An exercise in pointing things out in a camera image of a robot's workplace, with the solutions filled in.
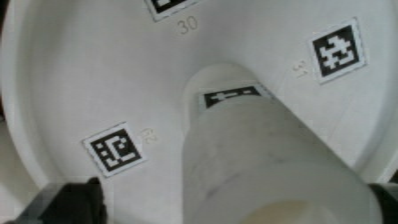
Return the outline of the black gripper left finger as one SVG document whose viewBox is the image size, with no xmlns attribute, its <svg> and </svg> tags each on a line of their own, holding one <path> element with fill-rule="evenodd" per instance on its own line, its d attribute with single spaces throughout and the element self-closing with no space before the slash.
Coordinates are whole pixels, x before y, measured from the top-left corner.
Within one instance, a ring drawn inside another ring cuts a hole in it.
<svg viewBox="0 0 398 224">
<path fill-rule="evenodd" d="M 51 183 L 24 210 L 23 224 L 106 224 L 108 214 L 99 178 Z"/>
</svg>

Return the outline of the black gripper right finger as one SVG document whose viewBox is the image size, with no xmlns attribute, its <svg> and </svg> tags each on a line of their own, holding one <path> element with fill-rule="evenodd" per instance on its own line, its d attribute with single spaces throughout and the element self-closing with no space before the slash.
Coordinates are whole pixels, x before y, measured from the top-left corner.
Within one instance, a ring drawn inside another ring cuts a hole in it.
<svg viewBox="0 0 398 224">
<path fill-rule="evenodd" d="M 369 184 L 382 211 L 382 224 L 398 224 L 398 184 Z"/>
</svg>

